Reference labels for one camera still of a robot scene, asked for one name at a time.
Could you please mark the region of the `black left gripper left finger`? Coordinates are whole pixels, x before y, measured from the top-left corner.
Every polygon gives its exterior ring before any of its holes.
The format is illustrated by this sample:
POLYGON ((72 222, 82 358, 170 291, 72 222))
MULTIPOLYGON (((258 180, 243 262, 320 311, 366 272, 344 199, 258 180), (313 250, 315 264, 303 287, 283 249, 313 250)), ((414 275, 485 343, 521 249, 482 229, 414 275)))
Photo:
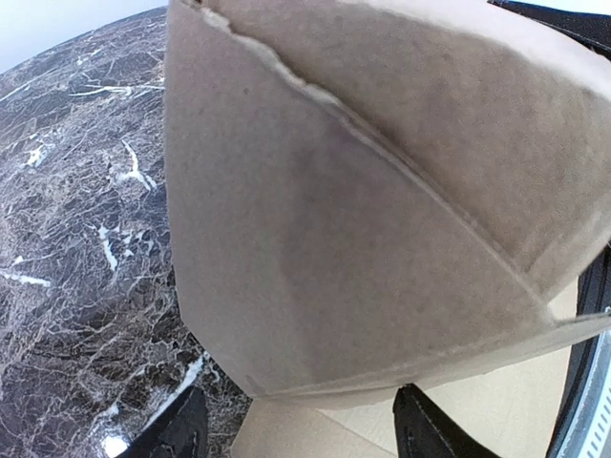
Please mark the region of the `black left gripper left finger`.
POLYGON ((137 439, 124 458, 207 457, 208 410, 201 388, 187 387, 137 439))

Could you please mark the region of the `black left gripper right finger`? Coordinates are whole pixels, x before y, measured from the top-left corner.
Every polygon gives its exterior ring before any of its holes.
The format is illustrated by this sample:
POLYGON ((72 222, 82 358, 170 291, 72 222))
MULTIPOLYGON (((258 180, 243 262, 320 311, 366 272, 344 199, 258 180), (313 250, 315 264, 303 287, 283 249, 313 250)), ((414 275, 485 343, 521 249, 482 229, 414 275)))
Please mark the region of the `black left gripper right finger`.
POLYGON ((392 412, 399 457, 468 457, 471 438, 414 384, 401 387, 392 412))

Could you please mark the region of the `brown cardboard box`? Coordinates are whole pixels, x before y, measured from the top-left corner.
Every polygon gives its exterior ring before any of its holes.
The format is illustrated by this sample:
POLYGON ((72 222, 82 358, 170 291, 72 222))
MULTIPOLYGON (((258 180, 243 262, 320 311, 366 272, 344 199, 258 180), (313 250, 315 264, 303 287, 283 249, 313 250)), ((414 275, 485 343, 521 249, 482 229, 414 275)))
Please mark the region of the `brown cardboard box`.
POLYGON ((610 61, 484 1, 173 1, 183 322, 252 403, 234 457, 395 457, 419 387, 542 457, 610 240, 610 61))

